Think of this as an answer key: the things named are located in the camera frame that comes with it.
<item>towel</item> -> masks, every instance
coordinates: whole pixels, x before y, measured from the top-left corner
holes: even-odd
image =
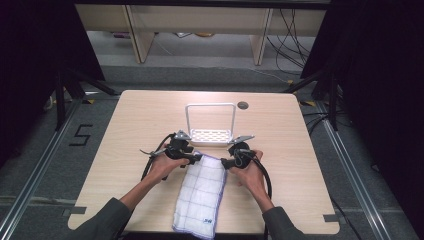
[[[213,239],[227,171],[221,160],[203,155],[189,165],[177,199],[172,228],[200,239]]]

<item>person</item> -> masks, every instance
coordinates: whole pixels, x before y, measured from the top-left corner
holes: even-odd
[[[254,151],[258,159],[261,159],[263,152]],[[147,193],[172,170],[188,163],[188,159],[172,160],[164,153],[160,154],[155,158],[149,173],[142,181],[119,200],[110,199],[94,217],[70,232],[65,240],[115,239],[121,227],[131,217],[131,212]],[[233,167],[229,171],[237,175],[240,185],[244,185],[251,192],[263,213],[262,216],[273,240],[305,239],[305,235],[293,225],[284,209],[275,207],[268,197],[262,172],[255,163],[250,162],[245,169]]]

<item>sleeve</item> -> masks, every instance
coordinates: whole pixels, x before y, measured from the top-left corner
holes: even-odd
[[[65,240],[113,239],[130,217],[130,210],[121,201],[112,198],[94,217],[66,236]]]
[[[264,212],[262,217],[273,240],[306,239],[306,236],[297,229],[282,207],[274,207]]]

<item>white perforated basket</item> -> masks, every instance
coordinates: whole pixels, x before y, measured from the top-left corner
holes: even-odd
[[[232,120],[230,129],[191,129],[190,127],[190,107],[211,107],[211,106],[229,106],[232,107]],[[188,104],[186,106],[187,127],[193,145],[201,146],[226,146],[233,139],[234,118],[236,106],[232,103],[199,103]]]

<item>table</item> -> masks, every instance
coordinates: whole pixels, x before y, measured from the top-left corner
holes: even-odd
[[[71,214],[75,229],[97,213],[111,198],[120,198],[138,181],[148,160],[140,152],[152,151],[169,133],[188,132],[185,106],[192,103],[247,102],[237,108],[234,137],[255,135],[247,143],[264,152],[262,163],[273,184],[273,202],[283,206],[297,228],[306,234],[336,234],[326,185],[294,95],[276,93],[136,91],[123,92],[110,120],[90,172],[76,202],[85,214]],[[211,110],[213,122],[228,116]],[[196,147],[217,158],[227,157],[226,147]],[[172,232],[176,199],[186,168],[173,171],[152,189],[134,211],[127,231]],[[228,174],[219,208],[217,233],[262,233],[261,212],[250,193]]]

